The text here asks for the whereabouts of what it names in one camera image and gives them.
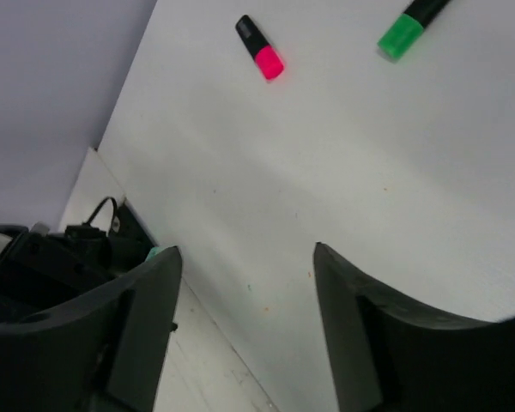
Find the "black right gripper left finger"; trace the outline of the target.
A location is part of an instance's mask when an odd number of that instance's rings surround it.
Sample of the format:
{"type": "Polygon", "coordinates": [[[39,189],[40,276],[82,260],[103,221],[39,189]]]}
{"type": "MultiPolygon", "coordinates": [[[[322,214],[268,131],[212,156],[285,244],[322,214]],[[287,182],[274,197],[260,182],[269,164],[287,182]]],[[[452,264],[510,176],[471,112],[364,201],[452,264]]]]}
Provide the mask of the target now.
{"type": "Polygon", "coordinates": [[[0,411],[151,411],[179,297],[167,248],[73,300],[0,324],[0,411]]]}

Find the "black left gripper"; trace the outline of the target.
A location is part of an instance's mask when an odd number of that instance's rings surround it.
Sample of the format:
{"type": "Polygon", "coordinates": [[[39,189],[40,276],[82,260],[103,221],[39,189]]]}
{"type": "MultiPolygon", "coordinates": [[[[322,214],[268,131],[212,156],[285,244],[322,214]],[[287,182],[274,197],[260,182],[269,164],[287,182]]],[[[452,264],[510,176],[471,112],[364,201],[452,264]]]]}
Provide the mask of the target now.
{"type": "Polygon", "coordinates": [[[73,300],[134,269],[148,255],[142,233],[105,232],[87,223],[42,234],[0,225],[0,324],[73,300]]]}

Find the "green folding marker pen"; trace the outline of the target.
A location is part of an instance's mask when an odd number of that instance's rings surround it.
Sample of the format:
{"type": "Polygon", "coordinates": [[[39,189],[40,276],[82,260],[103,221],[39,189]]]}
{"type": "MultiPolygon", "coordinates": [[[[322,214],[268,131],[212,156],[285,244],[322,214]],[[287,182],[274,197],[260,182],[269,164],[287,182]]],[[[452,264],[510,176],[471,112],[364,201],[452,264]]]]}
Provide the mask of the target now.
{"type": "Polygon", "coordinates": [[[156,255],[161,253],[163,251],[163,247],[161,246],[155,246],[149,250],[148,255],[145,258],[145,261],[149,261],[150,259],[154,258],[156,255]]]}

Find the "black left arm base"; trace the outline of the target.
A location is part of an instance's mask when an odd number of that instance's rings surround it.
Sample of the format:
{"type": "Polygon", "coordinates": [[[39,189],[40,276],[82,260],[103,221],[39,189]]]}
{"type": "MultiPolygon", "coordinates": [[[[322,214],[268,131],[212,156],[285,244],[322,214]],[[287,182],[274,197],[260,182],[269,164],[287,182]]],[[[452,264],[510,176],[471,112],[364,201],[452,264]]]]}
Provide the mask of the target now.
{"type": "Polygon", "coordinates": [[[128,249],[141,260],[156,246],[142,219],[127,199],[119,204],[109,234],[128,241],[125,243],[130,245],[128,249]]]}

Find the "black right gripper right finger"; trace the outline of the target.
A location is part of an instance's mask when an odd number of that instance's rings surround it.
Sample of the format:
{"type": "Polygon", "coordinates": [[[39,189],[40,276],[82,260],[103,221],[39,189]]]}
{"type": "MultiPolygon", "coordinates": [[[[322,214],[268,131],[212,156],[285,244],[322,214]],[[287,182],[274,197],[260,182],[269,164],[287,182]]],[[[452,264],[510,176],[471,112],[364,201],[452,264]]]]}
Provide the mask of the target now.
{"type": "Polygon", "coordinates": [[[515,317],[426,305],[323,243],[313,265],[340,410],[515,411],[515,317]]]}

